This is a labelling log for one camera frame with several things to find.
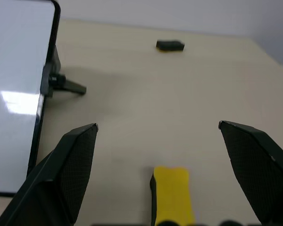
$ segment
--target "yellow object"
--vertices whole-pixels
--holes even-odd
[[[184,168],[156,167],[155,226],[173,221],[180,226],[195,224],[189,191],[189,172]]]

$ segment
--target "small black object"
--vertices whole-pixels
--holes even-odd
[[[66,133],[28,175],[0,226],[73,226],[92,167],[97,124]]]
[[[265,132],[221,121],[234,174],[262,224],[283,224],[283,150]]]
[[[156,48],[163,52],[183,51],[184,43],[178,40],[162,41],[158,40]]]

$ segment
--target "wall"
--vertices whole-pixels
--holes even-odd
[[[62,16],[254,38],[283,63],[283,0],[60,0]]]

